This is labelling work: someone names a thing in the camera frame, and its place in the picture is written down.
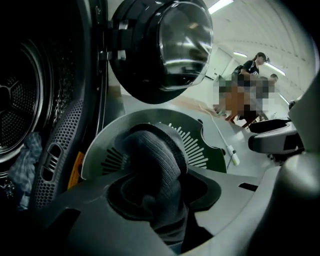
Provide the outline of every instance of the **person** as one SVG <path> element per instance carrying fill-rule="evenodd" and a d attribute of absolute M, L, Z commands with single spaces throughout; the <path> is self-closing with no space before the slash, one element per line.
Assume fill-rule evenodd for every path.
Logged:
<path fill-rule="evenodd" d="M 252 60 L 248 60 L 243 65 L 239 65 L 235 68 L 232 74 L 234 75 L 253 75 L 259 76 L 259 66 L 270 62 L 269 58 L 263 53 L 258 52 Z"/>
<path fill-rule="evenodd" d="M 270 75 L 270 77 L 269 77 L 269 81 L 271 82 L 271 83 L 273 83 L 273 84 L 275 84 L 276 82 L 278 82 L 278 76 L 276 75 L 276 74 L 272 74 L 272 75 Z"/>

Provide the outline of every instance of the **woman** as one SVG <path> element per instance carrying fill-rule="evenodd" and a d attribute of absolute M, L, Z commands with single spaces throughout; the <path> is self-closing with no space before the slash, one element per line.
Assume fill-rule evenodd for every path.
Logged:
<path fill-rule="evenodd" d="M 269 62 L 269 58 L 263 53 L 258 52 L 252 60 L 248 60 L 243 65 L 238 66 L 232 74 L 234 75 L 259 75 L 259 66 Z"/>

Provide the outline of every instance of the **fabric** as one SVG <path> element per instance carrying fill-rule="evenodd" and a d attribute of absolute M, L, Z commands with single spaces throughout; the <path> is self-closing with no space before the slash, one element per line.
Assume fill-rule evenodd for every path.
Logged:
<path fill-rule="evenodd" d="M 246 70 L 249 74 L 253 74 L 254 76 L 259 75 L 259 69 L 256 66 L 256 63 L 253 60 L 248 60 L 243 65 L 239 65 L 232 72 L 233 75 L 240 75 L 241 70 Z"/>
<path fill-rule="evenodd" d="M 246 63 L 244 63 L 242 69 L 246 70 L 249 74 L 252 74 L 255 77 L 259 75 L 259 69 L 253 60 L 248 60 Z"/>
<path fill-rule="evenodd" d="M 19 203 L 17 209 L 19 211 L 28 208 L 36 173 L 34 164 L 39 161 L 41 153 L 41 137 L 38 132 L 32 132 L 24 138 L 24 146 L 20 155 L 8 171 L 8 177 L 18 190 Z"/>
<path fill-rule="evenodd" d="M 127 155 L 132 173 L 110 186 L 110 205 L 127 219 L 149 221 L 168 246 L 182 243 L 188 208 L 179 177 L 188 157 L 179 133 L 162 123 L 139 124 L 120 134 L 115 148 Z"/>

